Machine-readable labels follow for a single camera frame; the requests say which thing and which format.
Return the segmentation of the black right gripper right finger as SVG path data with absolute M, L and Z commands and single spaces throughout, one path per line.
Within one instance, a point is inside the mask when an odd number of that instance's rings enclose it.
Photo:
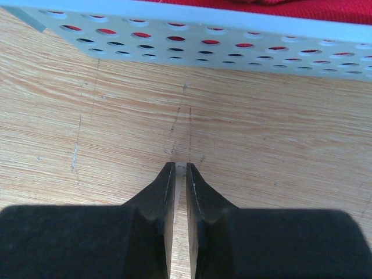
M 239 208 L 187 164 L 192 278 L 370 278 L 371 250 L 347 213 Z

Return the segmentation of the white zip tie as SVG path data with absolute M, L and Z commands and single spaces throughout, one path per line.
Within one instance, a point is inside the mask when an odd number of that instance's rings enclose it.
M 175 180 L 175 194 L 174 194 L 174 213 L 173 213 L 173 228 L 176 225 L 178 205 L 180 202 L 181 189 L 183 184 L 183 179 L 186 174 L 187 164 L 185 162 L 176 163 L 176 180 Z

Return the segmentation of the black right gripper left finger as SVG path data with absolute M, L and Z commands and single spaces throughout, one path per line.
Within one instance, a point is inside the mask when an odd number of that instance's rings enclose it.
M 1 211 L 2 278 L 169 278 L 176 166 L 122 205 Z

